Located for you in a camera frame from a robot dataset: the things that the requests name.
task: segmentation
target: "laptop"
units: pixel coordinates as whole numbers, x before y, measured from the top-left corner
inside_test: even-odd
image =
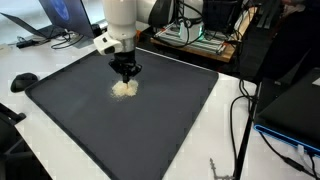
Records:
[[[11,16],[11,15],[8,15],[5,13],[0,13],[0,14],[5,16],[6,18],[10,19],[14,23],[18,24],[19,26],[21,26],[25,30],[29,31],[30,33],[37,35],[37,36],[40,36],[40,37],[43,37],[43,38],[46,38],[46,39],[52,39],[52,38],[58,37],[64,32],[64,29],[59,28],[59,27],[55,27],[53,25],[36,30],[35,28],[33,28],[28,23],[26,23],[25,21],[23,21],[22,19],[20,19],[18,17]]]
[[[320,156],[320,69],[310,71],[258,113],[254,129]]]

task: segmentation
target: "black mat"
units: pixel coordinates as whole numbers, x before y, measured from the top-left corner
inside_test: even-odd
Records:
[[[141,50],[134,97],[97,52],[39,81],[26,94],[112,179],[161,179],[214,87],[218,74]]]

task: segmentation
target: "computer monitor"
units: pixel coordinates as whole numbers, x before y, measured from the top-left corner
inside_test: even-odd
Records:
[[[81,0],[39,0],[55,26],[94,38],[89,18]]]

